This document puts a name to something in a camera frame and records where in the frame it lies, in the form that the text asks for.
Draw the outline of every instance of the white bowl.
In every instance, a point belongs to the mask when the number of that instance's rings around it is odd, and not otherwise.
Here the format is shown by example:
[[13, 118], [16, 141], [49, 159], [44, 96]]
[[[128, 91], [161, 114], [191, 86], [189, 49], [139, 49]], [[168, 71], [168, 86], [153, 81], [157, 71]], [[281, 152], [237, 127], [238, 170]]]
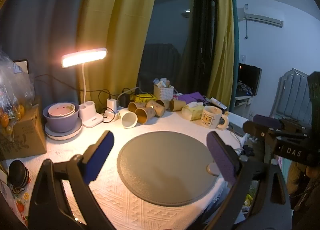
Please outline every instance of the white bowl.
[[75, 113], [75, 111], [75, 105], [69, 102], [57, 103], [48, 109], [48, 113], [51, 118], [67, 117]]

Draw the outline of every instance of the desk lamp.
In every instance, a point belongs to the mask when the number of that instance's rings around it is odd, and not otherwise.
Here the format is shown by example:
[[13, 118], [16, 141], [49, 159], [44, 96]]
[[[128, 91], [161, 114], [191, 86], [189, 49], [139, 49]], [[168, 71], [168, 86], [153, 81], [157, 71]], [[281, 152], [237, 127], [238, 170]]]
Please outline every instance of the desk lamp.
[[96, 111], [94, 101], [85, 101], [86, 85], [84, 78], [84, 64], [87, 62], [100, 60], [107, 55], [106, 48], [97, 48], [91, 50], [79, 51], [62, 56], [61, 65], [63, 68], [82, 64], [82, 78], [84, 85], [83, 103], [79, 107], [79, 116], [83, 121], [85, 127], [91, 128], [101, 123], [103, 116]]

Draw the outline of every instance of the white tablecloth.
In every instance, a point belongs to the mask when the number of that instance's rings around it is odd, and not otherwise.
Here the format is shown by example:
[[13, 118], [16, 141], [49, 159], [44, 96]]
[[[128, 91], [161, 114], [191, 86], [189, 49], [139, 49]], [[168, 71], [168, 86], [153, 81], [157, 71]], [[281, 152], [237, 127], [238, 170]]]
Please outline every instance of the white tablecloth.
[[[37, 173], [45, 159], [53, 162], [69, 160], [75, 154], [82, 154], [89, 145], [94, 144], [104, 130], [110, 130], [115, 136], [114, 147], [108, 156], [96, 181], [89, 187], [104, 213], [117, 229], [186, 229], [214, 201], [226, 186], [220, 176], [213, 189], [202, 199], [183, 207], [162, 207], [145, 202], [133, 195], [122, 183], [116, 166], [117, 156], [121, 148], [133, 137], [152, 131], [175, 131], [196, 138], [206, 145], [209, 131], [200, 125], [200, 121], [189, 122], [180, 113], [166, 112], [162, 118], [152, 118], [145, 125], [137, 124], [132, 129], [124, 129], [121, 121], [101, 123], [94, 128], [83, 128], [81, 133], [66, 141], [47, 139], [47, 153], [20, 159], [30, 172], [31, 182], [27, 191], [32, 192]], [[224, 142], [240, 148], [236, 136], [228, 130], [216, 130]], [[238, 137], [242, 144], [244, 139]], [[68, 201], [76, 218], [85, 222], [73, 197], [69, 183], [64, 182]]]

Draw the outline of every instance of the grey round mat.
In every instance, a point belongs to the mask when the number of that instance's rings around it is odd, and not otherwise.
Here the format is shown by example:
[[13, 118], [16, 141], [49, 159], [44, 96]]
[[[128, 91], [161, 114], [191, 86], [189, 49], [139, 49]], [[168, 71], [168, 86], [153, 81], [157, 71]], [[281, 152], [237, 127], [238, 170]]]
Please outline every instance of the grey round mat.
[[200, 141], [176, 132], [150, 132], [128, 141], [117, 167], [125, 186], [156, 205], [188, 205], [205, 196], [216, 178], [207, 172], [213, 158]]

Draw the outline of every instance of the plastic bag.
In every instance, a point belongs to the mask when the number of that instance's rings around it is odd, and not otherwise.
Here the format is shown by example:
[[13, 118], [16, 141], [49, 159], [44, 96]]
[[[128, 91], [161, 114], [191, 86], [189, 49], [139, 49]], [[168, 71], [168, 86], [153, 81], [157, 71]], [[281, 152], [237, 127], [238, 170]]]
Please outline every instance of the plastic bag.
[[29, 75], [0, 50], [0, 133], [13, 140], [13, 126], [32, 107], [35, 90]]

